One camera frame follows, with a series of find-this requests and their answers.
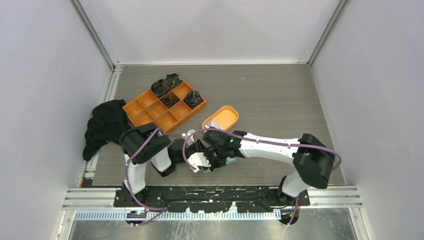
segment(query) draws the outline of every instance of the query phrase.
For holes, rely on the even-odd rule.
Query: gray wood-grain floor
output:
[[[225,105],[240,117],[231,129],[271,138],[299,138],[315,135],[326,146],[332,141],[314,85],[305,64],[243,65],[154,65],[124,66],[115,99],[129,102],[168,73],[178,73],[207,100],[207,107],[183,124],[176,133],[198,129],[202,122]],[[93,185],[121,185],[124,155],[113,142],[101,148]],[[294,167],[263,158],[239,158],[212,173],[194,173],[180,164],[176,171],[161,177],[148,164],[147,185],[278,185]],[[344,185],[340,170],[331,174],[330,184]]]

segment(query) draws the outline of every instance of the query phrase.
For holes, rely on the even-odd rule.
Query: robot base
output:
[[[149,207],[168,207],[170,213],[182,213],[188,207],[194,213],[199,210],[211,213],[227,212],[233,202],[240,213],[272,212],[276,208],[294,206],[294,202],[282,203],[277,191],[278,186],[146,186],[136,196],[142,203],[148,198]],[[299,204],[310,205],[307,190],[300,193]],[[122,189],[116,191],[113,206],[139,207],[129,192],[126,193]]]

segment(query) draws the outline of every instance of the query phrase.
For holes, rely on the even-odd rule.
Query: orange sorting tray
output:
[[[201,128],[204,129],[206,124],[215,121],[222,130],[227,131],[232,128],[239,120],[239,113],[232,106],[223,106],[210,117],[208,117],[202,124]]]
[[[172,133],[193,117],[193,115],[206,107],[207,102],[202,96],[201,99],[203,101],[193,109],[187,106],[183,101],[187,93],[193,90],[194,89],[182,79],[182,82],[178,86],[171,89],[171,91],[161,98],[156,97],[149,89],[122,108],[135,127],[153,122],[156,126],[162,128],[165,133]],[[169,95],[178,98],[178,102],[170,108],[166,107],[161,102],[163,97]]]

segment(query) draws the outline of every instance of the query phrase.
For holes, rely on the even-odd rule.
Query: white enclosure wall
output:
[[[313,65],[375,239],[423,239],[424,2],[352,0]]]
[[[57,234],[110,75],[68,0],[0,3],[1,239]]]
[[[80,0],[121,64],[306,63],[339,0]]]

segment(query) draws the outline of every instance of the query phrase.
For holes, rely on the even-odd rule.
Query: purple cable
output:
[[[184,141],[184,144],[182,145],[182,157],[184,158],[185,163],[193,170],[195,170],[196,168],[194,166],[192,166],[189,161],[187,160],[187,156],[186,156],[186,146],[187,146],[187,142],[189,141],[190,137],[192,137],[193,135],[195,135],[196,133],[199,132],[203,132],[203,131],[216,131],[216,132],[221,132],[221,133],[225,133],[230,135],[231,137],[235,137],[241,140],[246,140],[249,142],[258,142],[258,143],[262,143],[262,144],[270,144],[270,145],[275,145],[275,146],[282,146],[282,147],[298,147],[298,148],[309,148],[309,149],[317,149],[317,150],[322,150],[322,151],[326,151],[329,152],[331,154],[334,154],[337,156],[338,162],[336,163],[336,165],[333,166],[333,168],[331,169],[331,171],[336,170],[340,164],[342,163],[342,156],[334,151],[333,149],[327,148],[327,147],[323,147],[323,146],[317,146],[317,145],[309,145],[309,144],[301,144],[301,143],[293,143],[293,144],[288,144],[288,143],[283,143],[283,142],[275,142],[275,141],[268,141],[268,140],[258,140],[256,141],[256,139],[253,138],[248,138],[248,137],[244,137],[244,136],[239,136],[236,135],[232,132],[229,131],[225,131],[225,130],[221,130],[221,129],[217,129],[217,128],[202,128],[199,130],[194,131],[192,134],[188,135]]]
[[[140,148],[137,150],[137,151],[135,151],[135,153],[126,161],[126,164],[125,164],[125,180],[126,180],[126,184],[127,184],[127,187],[128,187],[128,190],[129,190],[129,193],[131,194],[131,197],[132,197],[132,199],[134,199],[134,201],[138,204],[138,205],[140,205],[140,206],[142,206],[142,207],[144,207],[145,209],[149,209],[149,210],[152,210],[152,211],[160,211],[158,214],[156,214],[154,217],[152,217],[152,218],[150,218],[149,220],[146,220],[146,221],[143,221],[142,223],[140,223],[138,226],[142,226],[142,225],[146,225],[146,224],[149,224],[149,223],[151,223],[153,220],[155,220],[157,217],[159,217],[161,214],[163,214],[164,212],[166,212],[166,210],[168,209],[167,207],[158,207],[158,208],[156,208],[156,207],[149,207],[149,206],[146,206],[146,205],[144,205],[143,203],[141,203],[138,199],[137,199],[137,197],[136,197],[136,195],[134,194],[134,192],[133,192],[133,189],[131,188],[131,184],[130,184],[130,180],[128,179],[128,167],[129,167],[129,165],[130,165],[130,163],[131,163],[131,161],[135,158],[135,157],[137,157],[137,155],[144,149],[144,147],[150,142],[150,140],[152,140],[152,138],[158,133],[158,132],[161,132],[162,134],[164,134],[164,135],[174,135],[174,136],[181,136],[181,135],[178,135],[178,134],[170,134],[170,133],[164,133],[164,131],[161,129],[161,128],[156,128],[151,134],[150,134],[150,136],[148,136],[148,138],[144,141],[144,143],[140,146]],[[126,226],[123,226],[123,227],[120,227],[120,228],[117,228],[117,229],[115,229],[113,232],[111,232],[111,233],[109,233],[108,235],[106,235],[106,236],[102,236],[102,237],[93,237],[93,238],[91,238],[91,239],[93,239],[93,240],[102,240],[102,239],[107,239],[107,238],[109,238],[112,234],[114,234],[114,233],[116,233],[117,231],[119,231],[119,230],[121,230],[121,229],[123,229],[123,228],[125,228]],[[81,237],[83,237],[85,234],[84,234],[84,232],[82,232],[81,233],[81,235],[79,236],[79,238],[78,239],[80,239]]]
[[[161,210],[167,210],[168,208],[167,207],[158,207],[158,208],[156,208],[156,207],[149,207],[149,206],[146,206],[146,205],[144,205],[143,203],[141,203],[138,199],[137,199],[137,197],[136,197],[136,195],[134,194],[134,192],[133,192],[133,189],[131,188],[131,184],[130,184],[130,180],[128,179],[128,168],[129,168],[129,166],[130,166],[130,163],[131,163],[131,161],[135,158],[135,157],[137,157],[137,155],[143,150],[143,148],[150,142],[150,140],[152,140],[152,138],[159,132],[159,131],[161,131],[162,133],[163,133],[163,130],[162,130],[162,128],[156,128],[151,134],[150,134],[150,136],[148,136],[148,138],[144,141],[144,143],[140,146],[140,148],[137,150],[137,151],[135,151],[135,153],[126,161],[126,164],[125,164],[125,180],[126,180],[126,184],[127,184],[127,187],[128,187],[128,190],[129,190],[129,193],[131,194],[131,197],[134,199],[134,201],[138,204],[138,205],[140,205],[140,206],[142,206],[142,207],[144,207],[145,209],[149,209],[149,210],[153,210],[153,211],[161,211]]]
[[[155,220],[157,217],[159,217],[159,215],[163,214],[165,211],[166,211],[166,209],[162,210],[161,212],[159,212],[158,214],[156,214],[154,217],[150,218],[149,220],[146,220],[146,221],[144,221],[144,222],[142,222],[142,223],[139,223],[139,224],[138,224],[138,227],[140,227],[140,226],[142,226],[142,225],[146,225],[146,224],[149,224],[149,223],[153,222],[153,220]],[[120,231],[120,230],[122,230],[122,229],[124,229],[124,228],[129,228],[129,227],[130,227],[130,226],[121,226],[121,227],[119,227],[119,228],[117,228],[117,229],[113,230],[111,233],[109,233],[109,234],[108,234],[108,235],[106,235],[106,236],[91,237],[90,239],[91,239],[91,240],[103,240],[103,239],[107,239],[107,238],[109,238],[110,236],[112,236],[113,234],[115,234],[116,232],[118,232],[118,231]],[[83,230],[83,231],[81,232],[81,234],[79,235],[78,240],[81,240],[81,239],[82,239],[82,237],[87,237],[87,236],[86,236],[86,234],[84,233],[84,230]]]
[[[294,210],[293,210],[293,215],[291,215],[290,221],[288,221],[287,226],[290,228],[290,224],[292,224],[293,219],[295,219],[295,215],[296,215],[296,211],[298,210],[298,206],[299,206],[299,195],[296,197],[296,203],[294,204]]]

